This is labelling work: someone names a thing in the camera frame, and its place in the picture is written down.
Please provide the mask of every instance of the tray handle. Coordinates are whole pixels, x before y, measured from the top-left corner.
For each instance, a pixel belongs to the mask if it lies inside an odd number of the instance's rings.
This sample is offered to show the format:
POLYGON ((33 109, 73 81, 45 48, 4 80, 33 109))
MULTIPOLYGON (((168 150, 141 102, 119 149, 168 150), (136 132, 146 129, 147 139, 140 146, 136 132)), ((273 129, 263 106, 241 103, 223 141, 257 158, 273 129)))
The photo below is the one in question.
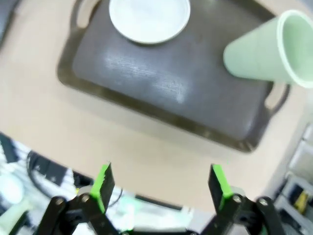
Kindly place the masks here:
POLYGON ((100 0, 76 0, 70 17, 70 29, 86 28, 100 0))
POLYGON ((290 90, 291 90, 291 86, 290 85, 286 85, 284 92, 281 96, 281 98, 279 99, 278 103, 271 109, 268 108, 269 111, 269 117, 274 116, 281 108, 282 106, 285 104, 289 94, 290 94, 290 90))

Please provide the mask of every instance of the tray rim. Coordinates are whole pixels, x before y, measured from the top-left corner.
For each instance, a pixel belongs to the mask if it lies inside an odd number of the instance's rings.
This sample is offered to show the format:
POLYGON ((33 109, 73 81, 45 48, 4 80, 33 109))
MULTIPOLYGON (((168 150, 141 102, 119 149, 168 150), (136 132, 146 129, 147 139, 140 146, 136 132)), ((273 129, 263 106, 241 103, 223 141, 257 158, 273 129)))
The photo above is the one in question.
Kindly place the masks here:
MULTIPOLYGON (((168 123, 171 126, 178 127, 179 129, 183 129, 185 131, 188 131, 189 133, 191 132, 195 135, 226 145, 230 148, 237 149, 242 152, 249 153, 257 148, 271 117, 281 108, 281 106, 287 100, 290 92, 290 86, 287 86, 285 93, 283 94, 283 97, 281 99, 281 102, 279 105, 277 105, 275 110, 271 111, 267 109, 265 105, 262 106, 259 109, 259 113, 257 115, 258 120, 256 121, 256 124, 253 125, 253 127, 250 129, 248 136, 243 140, 236 140, 210 127, 204 126, 200 123, 196 123, 195 121, 189 120, 185 117, 175 115, 152 104, 143 102, 141 100, 137 100, 125 94, 112 91, 106 87, 101 87, 90 81, 81 79, 77 77, 74 71, 72 70, 72 62, 74 60, 80 42, 88 28, 88 26, 86 28, 79 28, 76 25, 76 19, 79 12, 79 8, 83 1, 84 0, 76 0, 74 4, 70 18, 69 37, 67 38, 67 41, 64 45, 64 49, 62 51, 62 55, 57 66, 58 79, 62 84, 74 88, 76 90, 79 90, 81 92, 117 103, 128 109, 135 110, 139 113, 148 115, 151 118, 155 118, 162 122, 168 123)), ((260 7, 264 11, 267 11, 269 14, 271 14, 273 17, 275 16, 268 9, 266 9, 264 6, 262 6, 260 3, 254 0, 240 0, 240 1, 247 1, 249 2, 250 5, 252 4, 254 8, 260 7)), ((90 21, 101 2, 102 0, 100 0, 94 7, 93 14, 90 17, 90 21)), ((273 82, 268 82, 268 91, 265 98, 270 94, 273 85, 274 85, 273 82)))

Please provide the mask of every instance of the gray object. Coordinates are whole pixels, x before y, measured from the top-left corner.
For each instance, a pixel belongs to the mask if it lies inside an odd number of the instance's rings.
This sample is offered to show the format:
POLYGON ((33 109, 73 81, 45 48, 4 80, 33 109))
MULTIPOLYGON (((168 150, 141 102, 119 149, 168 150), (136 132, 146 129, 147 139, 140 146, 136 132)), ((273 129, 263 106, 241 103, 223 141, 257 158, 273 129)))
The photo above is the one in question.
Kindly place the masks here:
POLYGON ((118 102, 195 134, 249 152, 273 110, 265 99, 273 83, 233 77, 224 68, 228 43, 273 15, 251 0, 191 0, 187 27, 159 45, 135 44, 113 27, 109 1, 100 2, 87 29, 76 26, 59 63, 61 82, 118 102))
POLYGON ((0 45, 18 2, 19 0, 0 0, 0 45))

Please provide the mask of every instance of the cup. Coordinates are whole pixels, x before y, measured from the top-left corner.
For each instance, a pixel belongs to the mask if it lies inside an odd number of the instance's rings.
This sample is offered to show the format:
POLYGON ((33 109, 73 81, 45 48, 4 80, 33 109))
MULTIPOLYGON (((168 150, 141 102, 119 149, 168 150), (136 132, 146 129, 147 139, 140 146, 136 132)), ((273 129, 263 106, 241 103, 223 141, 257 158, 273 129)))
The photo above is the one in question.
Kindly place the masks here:
POLYGON ((313 22, 286 11, 230 43, 224 64, 237 77, 313 88, 313 22))

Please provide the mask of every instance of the white round object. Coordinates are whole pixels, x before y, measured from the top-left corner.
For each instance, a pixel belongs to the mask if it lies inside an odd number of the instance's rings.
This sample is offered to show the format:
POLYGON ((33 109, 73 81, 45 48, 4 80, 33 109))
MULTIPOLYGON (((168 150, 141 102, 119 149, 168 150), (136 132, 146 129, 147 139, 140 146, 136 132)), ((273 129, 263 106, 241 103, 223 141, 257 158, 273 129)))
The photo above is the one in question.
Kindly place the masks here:
POLYGON ((189 0, 111 0, 110 18, 126 38, 143 44, 177 36, 190 17, 189 0))
POLYGON ((0 195, 11 204, 18 204, 24 197, 24 186, 21 180, 10 174, 0 176, 0 195))

